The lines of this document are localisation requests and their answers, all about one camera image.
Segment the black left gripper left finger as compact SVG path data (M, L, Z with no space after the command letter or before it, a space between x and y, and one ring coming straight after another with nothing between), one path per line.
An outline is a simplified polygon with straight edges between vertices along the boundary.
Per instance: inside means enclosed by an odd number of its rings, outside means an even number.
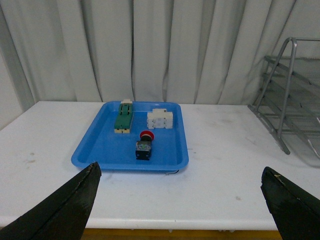
M90 164L0 231L2 240L79 240L91 214L102 172Z

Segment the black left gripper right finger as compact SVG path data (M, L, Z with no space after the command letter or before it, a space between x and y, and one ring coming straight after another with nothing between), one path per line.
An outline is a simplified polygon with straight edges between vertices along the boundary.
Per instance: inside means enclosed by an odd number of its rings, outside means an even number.
M265 167L261 191L284 240L320 238L320 200L280 173Z

